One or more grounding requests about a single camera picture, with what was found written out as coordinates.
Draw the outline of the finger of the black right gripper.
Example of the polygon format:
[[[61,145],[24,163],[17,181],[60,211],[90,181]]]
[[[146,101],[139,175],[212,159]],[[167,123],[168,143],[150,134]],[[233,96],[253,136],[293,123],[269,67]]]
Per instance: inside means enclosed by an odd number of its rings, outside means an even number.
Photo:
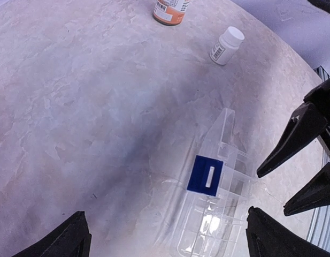
[[[291,216],[330,205],[330,162],[328,162],[285,205],[284,215]]]

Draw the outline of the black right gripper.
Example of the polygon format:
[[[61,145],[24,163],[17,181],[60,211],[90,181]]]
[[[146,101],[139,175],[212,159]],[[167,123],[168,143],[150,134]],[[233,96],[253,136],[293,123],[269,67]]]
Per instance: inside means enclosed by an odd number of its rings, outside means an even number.
[[[330,79],[304,97],[291,115],[274,150],[257,169],[262,178],[306,147],[316,137],[330,158]]]

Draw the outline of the clear plastic pill organizer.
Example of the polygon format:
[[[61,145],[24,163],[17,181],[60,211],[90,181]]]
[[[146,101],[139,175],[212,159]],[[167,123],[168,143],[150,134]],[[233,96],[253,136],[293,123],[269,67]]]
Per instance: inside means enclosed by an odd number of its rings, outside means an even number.
[[[170,187],[156,243],[169,256],[234,256],[254,179],[248,155],[232,142],[235,112],[225,108]]]

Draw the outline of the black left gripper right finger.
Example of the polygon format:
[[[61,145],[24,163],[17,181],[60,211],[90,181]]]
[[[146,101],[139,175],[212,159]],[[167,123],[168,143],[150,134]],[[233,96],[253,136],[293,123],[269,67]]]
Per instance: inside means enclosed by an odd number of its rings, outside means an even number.
[[[247,217],[250,256],[330,256],[330,253],[295,235],[266,212],[250,207]]]

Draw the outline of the white pill bottle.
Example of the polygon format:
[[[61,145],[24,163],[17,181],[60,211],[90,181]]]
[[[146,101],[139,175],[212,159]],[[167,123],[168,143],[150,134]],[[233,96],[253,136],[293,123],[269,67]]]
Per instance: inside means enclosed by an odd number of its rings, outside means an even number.
[[[238,28],[229,26],[212,47],[209,53],[210,58],[219,65],[227,64],[244,39],[244,34]]]

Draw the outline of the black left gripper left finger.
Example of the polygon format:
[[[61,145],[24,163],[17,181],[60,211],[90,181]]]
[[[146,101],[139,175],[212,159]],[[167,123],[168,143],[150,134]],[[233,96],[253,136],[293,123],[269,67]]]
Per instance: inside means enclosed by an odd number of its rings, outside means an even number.
[[[62,224],[19,256],[89,256],[91,234],[84,211],[76,211]]]

